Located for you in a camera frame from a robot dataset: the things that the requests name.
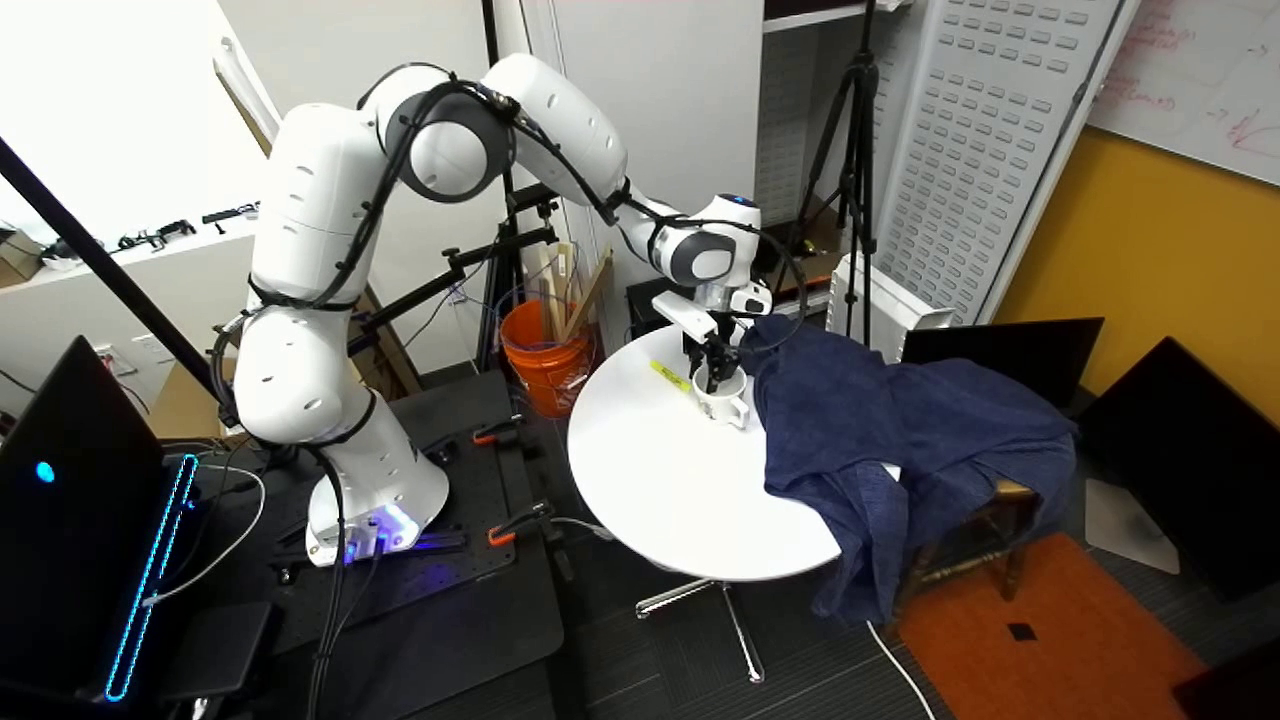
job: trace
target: navy jacket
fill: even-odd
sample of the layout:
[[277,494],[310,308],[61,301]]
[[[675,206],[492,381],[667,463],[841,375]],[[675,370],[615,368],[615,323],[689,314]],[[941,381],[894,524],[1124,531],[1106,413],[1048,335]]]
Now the navy jacket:
[[841,543],[818,615],[888,619],[905,555],[964,524],[997,479],[1038,492],[1028,536],[1060,524],[1070,419],[1023,385],[971,361],[882,365],[782,314],[756,319],[739,365],[768,432],[765,489],[815,506]]

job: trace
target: computer monitor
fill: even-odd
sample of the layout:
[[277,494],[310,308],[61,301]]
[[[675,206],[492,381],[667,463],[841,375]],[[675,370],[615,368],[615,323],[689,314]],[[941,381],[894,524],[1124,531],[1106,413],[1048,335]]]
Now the computer monitor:
[[1079,453],[1237,599],[1280,578],[1280,427],[1162,335],[1079,413]]
[[0,448],[0,708],[131,699],[192,477],[75,335]]
[[1079,370],[1091,356],[1101,328],[1101,314],[917,328],[909,333],[905,365],[964,356],[971,365],[1020,381],[1055,408],[1070,408],[1079,392]]

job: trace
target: light stand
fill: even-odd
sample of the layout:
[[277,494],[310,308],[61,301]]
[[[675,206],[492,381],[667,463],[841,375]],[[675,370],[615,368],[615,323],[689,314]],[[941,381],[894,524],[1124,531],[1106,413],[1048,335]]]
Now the light stand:
[[[818,149],[810,155],[804,200],[800,200],[800,221],[797,221],[800,222],[797,235],[804,235],[810,222],[808,200],[815,191],[818,169],[829,165],[832,135],[834,135],[834,123],[849,102],[849,139],[844,139],[844,165],[841,165],[841,186],[834,186],[834,197],[841,197],[834,226],[844,226],[844,221],[849,221],[849,235],[851,235],[849,254],[858,251],[858,266],[863,266],[863,345],[873,345],[873,254],[876,254],[876,235],[873,235],[873,202],[876,202],[873,177],[876,177],[876,169],[873,169],[873,161],[876,161],[881,67],[873,55],[873,20],[876,20],[876,0],[863,0],[858,48],[851,53],[851,59],[841,75],[834,100],[829,107],[829,123],[825,123]],[[844,335],[851,335],[851,304],[854,304],[854,275],[851,270],[854,266],[849,264]]]

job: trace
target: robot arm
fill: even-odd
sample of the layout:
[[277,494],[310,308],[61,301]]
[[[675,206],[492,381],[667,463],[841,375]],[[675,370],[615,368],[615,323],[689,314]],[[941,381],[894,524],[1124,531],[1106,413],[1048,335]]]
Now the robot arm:
[[321,567],[406,552],[449,498],[449,477],[344,352],[378,206],[398,178],[461,202],[512,161],[596,206],[671,283],[695,287],[695,304],[665,304],[689,335],[714,340],[702,313],[768,313],[751,283],[761,213],[720,197],[680,217],[636,191],[615,129],[534,55],[506,55],[478,84],[406,64],[355,107],[291,107],[258,200],[234,413],[269,444],[323,448],[330,482],[315,482],[305,539]]

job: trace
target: orange bin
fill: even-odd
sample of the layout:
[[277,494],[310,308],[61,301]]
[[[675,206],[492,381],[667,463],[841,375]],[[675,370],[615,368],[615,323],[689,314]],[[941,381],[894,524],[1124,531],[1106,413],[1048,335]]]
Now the orange bin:
[[534,414],[567,414],[574,392],[596,368],[593,333],[580,328],[567,340],[553,340],[553,314],[544,301],[516,304],[504,323],[504,356]]

